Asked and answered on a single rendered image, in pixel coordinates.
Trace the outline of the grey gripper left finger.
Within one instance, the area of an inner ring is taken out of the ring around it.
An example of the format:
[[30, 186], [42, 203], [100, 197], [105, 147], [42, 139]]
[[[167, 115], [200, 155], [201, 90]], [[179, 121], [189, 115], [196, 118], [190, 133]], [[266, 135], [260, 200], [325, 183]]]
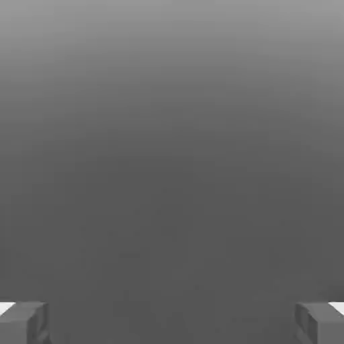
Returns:
[[49, 304], [0, 302], [0, 344], [50, 344]]

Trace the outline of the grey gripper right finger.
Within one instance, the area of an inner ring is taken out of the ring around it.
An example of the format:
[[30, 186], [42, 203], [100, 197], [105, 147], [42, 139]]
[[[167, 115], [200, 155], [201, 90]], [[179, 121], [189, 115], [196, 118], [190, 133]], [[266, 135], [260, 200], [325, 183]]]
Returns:
[[298, 302], [294, 320], [299, 344], [344, 344], [344, 302]]

